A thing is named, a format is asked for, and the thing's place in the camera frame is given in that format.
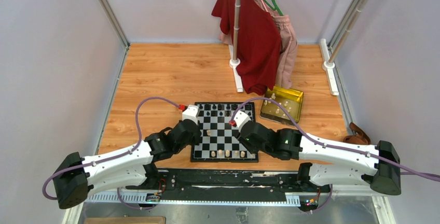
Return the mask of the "yellow metal tin box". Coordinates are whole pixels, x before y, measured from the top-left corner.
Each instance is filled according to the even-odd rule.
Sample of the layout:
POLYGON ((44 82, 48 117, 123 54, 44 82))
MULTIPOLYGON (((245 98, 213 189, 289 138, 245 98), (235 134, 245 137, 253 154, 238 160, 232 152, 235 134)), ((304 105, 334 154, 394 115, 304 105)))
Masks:
POLYGON ((290 126, 294 126, 291 118, 299 123, 304 99, 302 91, 274 86, 272 90, 267 89, 264 97, 276 101, 278 106, 264 100, 260 110, 262 118, 290 126))

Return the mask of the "black white chess board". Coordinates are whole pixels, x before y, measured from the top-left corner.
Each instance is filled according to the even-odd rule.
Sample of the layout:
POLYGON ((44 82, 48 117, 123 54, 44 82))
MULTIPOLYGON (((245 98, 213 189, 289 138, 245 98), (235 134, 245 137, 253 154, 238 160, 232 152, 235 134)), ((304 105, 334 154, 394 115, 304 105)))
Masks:
POLYGON ((237 139, 238 128, 229 124, 240 102, 196 102, 202 141, 191 148, 191 162, 258 162, 258 154, 250 153, 237 139), (225 157, 230 150, 230 157, 225 157))

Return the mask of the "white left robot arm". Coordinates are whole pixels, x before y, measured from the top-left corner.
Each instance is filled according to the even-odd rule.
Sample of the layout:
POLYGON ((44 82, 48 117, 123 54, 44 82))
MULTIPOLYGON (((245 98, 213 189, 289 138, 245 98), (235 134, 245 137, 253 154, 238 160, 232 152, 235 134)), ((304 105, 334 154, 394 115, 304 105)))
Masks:
POLYGON ((67 155, 52 179, 60 209, 74 207, 102 191, 142 185, 154 189, 159 183, 155 162, 169 159, 187 145, 201 142, 197 121, 181 120, 173 128, 153 133, 140 142, 102 155, 67 155))

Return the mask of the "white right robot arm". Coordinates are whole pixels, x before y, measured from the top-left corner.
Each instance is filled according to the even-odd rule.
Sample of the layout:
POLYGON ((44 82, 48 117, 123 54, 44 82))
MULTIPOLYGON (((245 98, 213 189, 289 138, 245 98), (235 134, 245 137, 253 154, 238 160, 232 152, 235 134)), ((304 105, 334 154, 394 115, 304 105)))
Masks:
POLYGON ((346 144, 322 139, 295 129, 274 131, 248 121, 237 125, 240 143, 251 153, 264 152, 280 160, 304 160, 296 177, 297 187, 362 185, 385 195, 400 195, 400 158, 387 141, 377 145, 346 144))

